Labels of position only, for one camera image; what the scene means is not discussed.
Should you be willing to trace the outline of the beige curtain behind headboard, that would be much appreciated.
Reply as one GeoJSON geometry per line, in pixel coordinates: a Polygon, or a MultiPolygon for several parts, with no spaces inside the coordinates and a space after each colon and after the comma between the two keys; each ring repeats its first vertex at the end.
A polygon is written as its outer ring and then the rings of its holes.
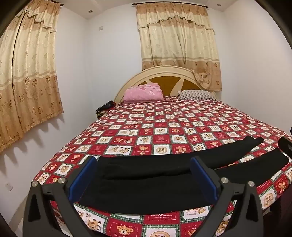
{"type": "Polygon", "coordinates": [[[184,3],[136,6],[142,69],[178,66],[193,72],[204,89],[221,91],[221,68],[207,9],[184,3]]]}

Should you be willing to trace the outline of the cream wooden headboard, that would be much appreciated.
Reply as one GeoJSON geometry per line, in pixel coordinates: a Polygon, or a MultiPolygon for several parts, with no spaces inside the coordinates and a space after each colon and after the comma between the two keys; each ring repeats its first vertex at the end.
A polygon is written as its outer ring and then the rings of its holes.
{"type": "Polygon", "coordinates": [[[117,93],[114,102],[120,103],[130,87],[153,83],[159,84],[164,96],[177,96],[180,91],[189,89],[204,90],[195,81],[192,71],[178,66],[157,66],[143,70],[128,80],[117,93]]]}

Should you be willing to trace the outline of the beige curtain left wall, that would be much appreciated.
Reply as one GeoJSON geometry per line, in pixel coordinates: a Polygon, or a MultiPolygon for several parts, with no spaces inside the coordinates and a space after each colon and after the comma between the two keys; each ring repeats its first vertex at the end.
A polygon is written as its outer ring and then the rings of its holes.
{"type": "Polygon", "coordinates": [[[1,150],[63,113],[55,38],[61,4],[30,1],[1,36],[1,150]]]}

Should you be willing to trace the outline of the striped pillow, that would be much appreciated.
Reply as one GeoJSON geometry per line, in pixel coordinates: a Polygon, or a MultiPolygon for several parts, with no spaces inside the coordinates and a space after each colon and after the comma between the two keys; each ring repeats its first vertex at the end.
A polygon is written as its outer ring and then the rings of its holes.
{"type": "Polygon", "coordinates": [[[210,92],[204,90],[183,90],[178,92],[181,100],[217,100],[210,92]]]}

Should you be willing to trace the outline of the red teddy bear bedspread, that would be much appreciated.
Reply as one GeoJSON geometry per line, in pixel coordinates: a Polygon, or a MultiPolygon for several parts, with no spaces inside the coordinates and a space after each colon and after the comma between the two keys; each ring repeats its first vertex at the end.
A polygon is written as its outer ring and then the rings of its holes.
{"type": "MultiPolygon", "coordinates": [[[[56,153],[35,180],[53,184],[69,177],[93,156],[190,153],[251,136],[263,142],[239,159],[252,160],[278,146],[285,133],[221,101],[167,97],[149,103],[121,103],[92,123],[56,153]]],[[[75,204],[85,224],[108,236],[191,236],[209,206],[154,215],[106,213],[75,204]]]]}

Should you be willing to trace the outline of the dark bag beside bed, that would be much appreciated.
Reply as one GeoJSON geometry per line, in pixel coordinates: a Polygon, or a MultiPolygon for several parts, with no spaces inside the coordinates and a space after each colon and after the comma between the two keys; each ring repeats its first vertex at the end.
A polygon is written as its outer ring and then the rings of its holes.
{"type": "Polygon", "coordinates": [[[95,111],[97,119],[100,119],[107,111],[113,109],[115,106],[116,106],[116,103],[113,100],[111,100],[111,101],[108,101],[106,104],[102,105],[101,107],[99,107],[95,111]]]}

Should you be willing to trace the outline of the white wall socket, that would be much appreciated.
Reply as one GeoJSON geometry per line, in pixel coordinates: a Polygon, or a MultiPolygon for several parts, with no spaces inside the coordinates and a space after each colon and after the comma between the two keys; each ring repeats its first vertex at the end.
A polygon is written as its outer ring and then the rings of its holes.
{"type": "Polygon", "coordinates": [[[7,190],[9,191],[9,192],[11,192],[12,191],[12,189],[13,189],[13,185],[11,185],[10,183],[6,183],[6,188],[7,188],[7,190]]]}

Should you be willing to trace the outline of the pink folded blanket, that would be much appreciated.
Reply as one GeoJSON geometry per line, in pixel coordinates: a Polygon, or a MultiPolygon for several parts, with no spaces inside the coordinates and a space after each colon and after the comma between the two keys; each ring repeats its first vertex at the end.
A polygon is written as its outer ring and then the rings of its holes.
{"type": "Polygon", "coordinates": [[[157,83],[130,87],[125,91],[123,96],[123,101],[126,103],[158,101],[162,99],[163,92],[157,83]]]}

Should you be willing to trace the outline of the black pants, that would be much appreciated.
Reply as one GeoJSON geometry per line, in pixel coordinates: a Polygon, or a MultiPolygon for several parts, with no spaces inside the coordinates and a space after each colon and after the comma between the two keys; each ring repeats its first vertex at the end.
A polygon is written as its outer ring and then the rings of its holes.
{"type": "Polygon", "coordinates": [[[276,148],[239,163],[239,159],[262,141],[247,136],[191,153],[100,157],[95,175],[79,203],[103,212],[142,215],[208,206],[200,189],[202,181],[192,177],[191,158],[198,156],[219,177],[226,177],[232,183],[252,181],[259,186],[289,162],[276,148]]]}

